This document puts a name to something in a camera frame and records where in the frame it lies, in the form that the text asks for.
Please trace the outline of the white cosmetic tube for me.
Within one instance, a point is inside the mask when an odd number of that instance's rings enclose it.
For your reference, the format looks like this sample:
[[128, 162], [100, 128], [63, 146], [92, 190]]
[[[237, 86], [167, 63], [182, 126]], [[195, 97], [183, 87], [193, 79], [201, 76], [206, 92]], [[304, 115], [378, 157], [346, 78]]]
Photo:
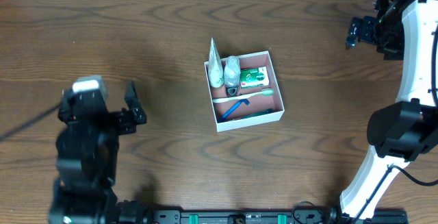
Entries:
[[212, 88], [220, 88], [224, 84], [222, 61], [220, 59], [213, 38], [211, 38], [211, 44], [209, 49], [208, 78], [209, 78], [209, 85]]

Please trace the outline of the green white toothbrush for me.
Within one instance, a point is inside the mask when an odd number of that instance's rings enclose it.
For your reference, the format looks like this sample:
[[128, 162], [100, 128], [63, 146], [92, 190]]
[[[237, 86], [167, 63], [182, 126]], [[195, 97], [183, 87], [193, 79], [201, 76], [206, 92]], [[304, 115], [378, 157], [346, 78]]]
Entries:
[[259, 92], [253, 92], [253, 93], [249, 93], [249, 94], [245, 94], [245, 95], [213, 99], [212, 102], [213, 103], [225, 103], [225, 102], [228, 102], [228, 101], [234, 101], [234, 100], [240, 100], [240, 99], [248, 99], [248, 98], [259, 96], [259, 95], [261, 95], [261, 96], [272, 96], [273, 94], [274, 94], [273, 89], [265, 88], [265, 89], [263, 89], [263, 90], [261, 90]]

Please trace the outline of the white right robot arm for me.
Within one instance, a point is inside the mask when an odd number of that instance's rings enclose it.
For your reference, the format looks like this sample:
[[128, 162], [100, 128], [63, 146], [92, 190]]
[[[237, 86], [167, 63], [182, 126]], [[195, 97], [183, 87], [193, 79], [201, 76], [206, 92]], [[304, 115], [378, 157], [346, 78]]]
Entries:
[[437, 185], [405, 170], [437, 146], [437, 0], [376, 0], [374, 10], [376, 16], [352, 18], [346, 48], [365, 42], [385, 60], [401, 60], [402, 79], [394, 104], [371, 115], [366, 157], [327, 223], [407, 223], [403, 211], [376, 210], [397, 174]]

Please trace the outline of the green soap packet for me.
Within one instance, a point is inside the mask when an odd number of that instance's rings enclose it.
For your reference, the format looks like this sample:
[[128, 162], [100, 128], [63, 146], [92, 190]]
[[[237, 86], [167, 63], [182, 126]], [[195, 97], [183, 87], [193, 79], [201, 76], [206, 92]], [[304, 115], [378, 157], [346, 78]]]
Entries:
[[241, 88], [255, 88], [259, 86], [268, 86], [268, 70], [265, 66], [253, 69], [244, 69], [240, 73]]

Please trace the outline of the teal red toothpaste tube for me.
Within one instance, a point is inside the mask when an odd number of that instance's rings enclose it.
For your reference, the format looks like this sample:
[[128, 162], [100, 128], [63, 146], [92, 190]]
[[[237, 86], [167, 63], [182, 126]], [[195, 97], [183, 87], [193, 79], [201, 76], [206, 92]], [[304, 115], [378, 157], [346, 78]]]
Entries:
[[269, 108], [269, 109], [266, 109], [266, 110], [262, 110], [260, 112], [256, 112], [256, 113], [253, 113], [253, 114], [249, 114], [249, 115], [246, 115], [246, 116], [242, 116], [242, 117], [236, 118], [234, 120], [250, 119], [250, 118], [253, 118], [253, 117], [263, 116], [263, 115], [271, 114], [271, 113], [273, 113], [273, 109]]

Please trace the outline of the white cardboard box pink inside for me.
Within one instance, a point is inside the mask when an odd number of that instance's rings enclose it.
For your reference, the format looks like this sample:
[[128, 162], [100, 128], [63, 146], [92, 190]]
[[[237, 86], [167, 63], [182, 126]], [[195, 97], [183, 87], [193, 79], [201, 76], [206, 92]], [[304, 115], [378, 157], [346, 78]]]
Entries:
[[244, 95], [249, 104], [240, 104], [235, 111], [222, 120], [223, 114], [237, 103], [236, 100], [224, 103], [215, 103], [215, 99], [225, 98], [225, 87], [208, 88], [209, 100], [211, 102], [214, 121], [217, 132], [224, 132], [232, 129], [250, 127], [279, 121], [285, 112], [283, 100], [276, 75], [272, 65], [272, 60], [268, 51], [240, 55], [240, 66], [242, 69], [255, 69], [266, 67], [268, 85], [254, 88], [239, 89], [237, 94]]

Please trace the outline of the black mounting rail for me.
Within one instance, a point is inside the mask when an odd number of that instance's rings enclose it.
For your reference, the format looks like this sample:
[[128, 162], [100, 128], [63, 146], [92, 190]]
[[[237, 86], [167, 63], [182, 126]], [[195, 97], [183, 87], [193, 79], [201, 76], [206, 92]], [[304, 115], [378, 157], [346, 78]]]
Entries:
[[114, 223], [129, 224], [408, 224], [401, 210], [378, 210], [370, 219], [356, 219], [337, 208], [301, 205], [290, 211], [184, 211], [150, 210], [139, 202], [118, 204], [119, 216]]

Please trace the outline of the blue disposable razor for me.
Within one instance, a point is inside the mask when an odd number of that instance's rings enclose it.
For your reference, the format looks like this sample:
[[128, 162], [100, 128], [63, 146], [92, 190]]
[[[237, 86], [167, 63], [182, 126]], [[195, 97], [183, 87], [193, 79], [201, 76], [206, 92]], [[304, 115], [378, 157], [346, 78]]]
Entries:
[[224, 122], [229, 115], [231, 115], [233, 112], [235, 112], [240, 105], [244, 103], [245, 105], [249, 105], [249, 100], [248, 99], [240, 99], [239, 101], [237, 101], [231, 108], [229, 108], [219, 119], [219, 123]]

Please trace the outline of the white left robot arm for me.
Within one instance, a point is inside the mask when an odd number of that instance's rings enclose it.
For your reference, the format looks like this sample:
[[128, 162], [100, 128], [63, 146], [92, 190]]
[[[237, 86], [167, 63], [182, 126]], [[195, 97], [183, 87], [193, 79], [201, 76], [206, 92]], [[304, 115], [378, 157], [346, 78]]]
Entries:
[[146, 123], [133, 82], [126, 108], [110, 112], [105, 88], [97, 79], [81, 79], [63, 92], [58, 118], [66, 124], [55, 146], [59, 177], [53, 185], [49, 223], [152, 223], [138, 201], [118, 201], [116, 183], [119, 138]]

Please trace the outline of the clear bottle dark cap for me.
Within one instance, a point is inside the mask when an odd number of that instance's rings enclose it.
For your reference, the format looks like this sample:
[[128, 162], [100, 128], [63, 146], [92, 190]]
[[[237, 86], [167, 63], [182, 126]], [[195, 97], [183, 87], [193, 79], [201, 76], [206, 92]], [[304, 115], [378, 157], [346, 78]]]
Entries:
[[234, 97], [237, 95], [238, 87], [240, 84], [240, 61], [236, 56], [229, 56], [225, 62], [224, 68], [224, 84], [226, 86], [226, 92], [228, 97]]

